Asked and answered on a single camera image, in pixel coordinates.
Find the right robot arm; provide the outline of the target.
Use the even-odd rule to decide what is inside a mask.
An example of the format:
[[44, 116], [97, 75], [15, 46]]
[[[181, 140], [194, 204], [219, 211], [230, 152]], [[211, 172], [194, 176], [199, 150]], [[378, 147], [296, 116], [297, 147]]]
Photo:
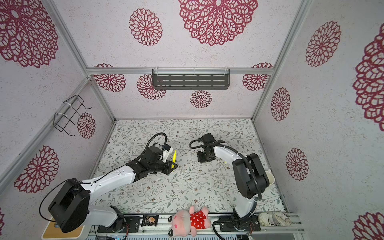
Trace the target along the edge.
[[217, 158], [232, 164], [235, 183], [240, 194], [234, 208], [235, 219], [250, 217], [257, 203], [263, 199], [262, 194], [275, 183], [274, 175], [265, 170], [257, 154], [245, 156], [224, 141], [216, 140], [210, 133], [191, 141], [189, 148], [203, 149], [197, 152], [198, 162], [201, 164]]

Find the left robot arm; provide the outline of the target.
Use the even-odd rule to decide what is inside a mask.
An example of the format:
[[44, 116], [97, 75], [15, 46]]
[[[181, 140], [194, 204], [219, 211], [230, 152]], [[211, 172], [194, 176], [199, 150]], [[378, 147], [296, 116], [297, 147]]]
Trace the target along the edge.
[[68, 179], [48, 210], [63, 233], [72, 232], [80, 226], [103, 226], [119, 232], [127, 225], [124, 214], [115, 206], [102, 208], [92, 206], [91, 202], [148, 174], [170, 174], [178, 167], [172, 156], [173, 151], [168, 144], [161, 148], [150, 146], [136, 159], [103, 176], [83, 181]]

